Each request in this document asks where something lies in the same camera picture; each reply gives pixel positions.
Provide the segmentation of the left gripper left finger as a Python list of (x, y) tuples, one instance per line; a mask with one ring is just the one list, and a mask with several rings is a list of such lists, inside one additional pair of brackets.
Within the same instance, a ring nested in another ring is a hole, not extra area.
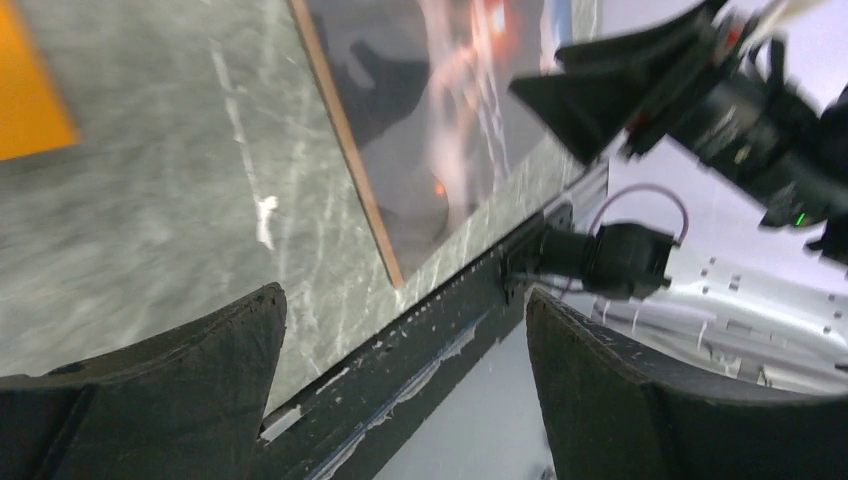
[(5, 479), (244, 479), (285, 336), (265, 285), (41, 376), (1, 380)]

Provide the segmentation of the orange picture frame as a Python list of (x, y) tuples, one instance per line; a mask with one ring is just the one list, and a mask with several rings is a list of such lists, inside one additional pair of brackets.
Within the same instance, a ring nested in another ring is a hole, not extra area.
[(15, 1), (1, 3), (1, 159), (69, 147), (79, 133)]

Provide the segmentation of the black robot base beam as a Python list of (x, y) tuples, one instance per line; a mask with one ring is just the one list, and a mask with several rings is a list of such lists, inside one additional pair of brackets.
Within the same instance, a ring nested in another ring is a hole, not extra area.
[(524, 317), (529, 270), (559, 201), (533, 214), (267, 419), (250, 479), (370, 479)]

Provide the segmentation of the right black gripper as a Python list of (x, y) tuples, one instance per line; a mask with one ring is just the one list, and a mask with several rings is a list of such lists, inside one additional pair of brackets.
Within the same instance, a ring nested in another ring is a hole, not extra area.
[(665, 136), (708, 165), (742, 161), (749, 107), (735, 79), (749, 21), (715, 19), (704, 1), (641, 32), (561, 47), (561, 72), (513, 79), (509, 91), (580, 164), (592, 164), (625, 131), (625, 156)]

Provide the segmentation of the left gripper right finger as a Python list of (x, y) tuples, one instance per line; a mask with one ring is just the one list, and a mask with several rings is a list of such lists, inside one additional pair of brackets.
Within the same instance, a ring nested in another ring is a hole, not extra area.
[(708, 372), (543, 291), (529, 356), (560, 479), (843, 479), (847, 399)]

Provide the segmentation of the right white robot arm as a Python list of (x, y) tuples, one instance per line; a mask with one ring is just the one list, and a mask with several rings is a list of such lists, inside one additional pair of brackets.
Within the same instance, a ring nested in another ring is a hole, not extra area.
[[(670, 138), (764, 210), (764, 229), (823, 225), (807, 249), (847, 261), (847, 100), (817, 114), (786, 77), (778, 28), (809, 8), (719, 16), (704, 1), (654, 28), (563, 46), (557, 74), (511, 93), (583, 165), (620, 133), (640, 156)], [(529, 268), (596, 295), (593, 319), (732, 378), (806, 394), (847, 390), (844, 296), (702, 253), (635, 223), (550, 234)]]

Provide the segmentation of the sunset landscape photo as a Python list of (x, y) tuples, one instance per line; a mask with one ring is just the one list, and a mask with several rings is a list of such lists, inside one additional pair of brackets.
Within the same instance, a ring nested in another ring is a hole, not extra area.
[(388, 277), (411, 278), (542, 142), (509, 93), (554, 68), (568, 1), (290, 5)]

